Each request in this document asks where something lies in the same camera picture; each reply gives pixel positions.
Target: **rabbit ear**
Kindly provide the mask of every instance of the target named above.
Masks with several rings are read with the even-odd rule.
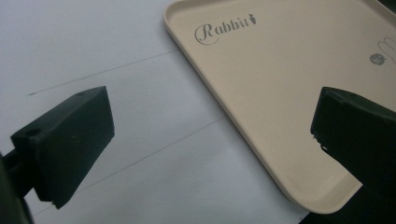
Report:
[[[396,63],[396,41],[387,37],[384,41],[378,42],[378,47],[384,52],[388,57],[390,57],[394,63]]]

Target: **beige tray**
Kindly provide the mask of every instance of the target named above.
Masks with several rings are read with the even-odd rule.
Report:
[[[188,0],[164,19],[285,195],[340,209],[361,183],[310,133],[320,89],[396,111],[395,15],[374,0]]]

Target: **white table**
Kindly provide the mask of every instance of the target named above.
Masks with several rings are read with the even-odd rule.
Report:
[[[61,210],[35,223],[299,223],[163,26],[173,0],[0,2],[0,142],[107,86],[116,135]]]

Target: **tray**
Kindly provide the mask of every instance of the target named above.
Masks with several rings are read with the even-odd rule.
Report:
[[[292,202],[320,214],[361,187],[310,133],[323,86],[396,111],[396,19],[374,0],[188,0],[168,32]]]

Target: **logo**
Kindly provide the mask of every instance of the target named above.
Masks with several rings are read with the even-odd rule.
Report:
[[[370,61],[376,65],[382,65],[385,63],[386,58],[388,57],[396,64],[396,41],[392,38],[385,37],[384,40],[377,42],[378,48],[382,51],[383,54],[376,53],[370,57]]]
[[[214,45],[218,43],[221,35],[256,25],[256,23],[257,21],[253,14],[248,14],[248,17],[244,19],[236,18],[217,25],[207,23],[195,30],[195,39],[202,45]]]

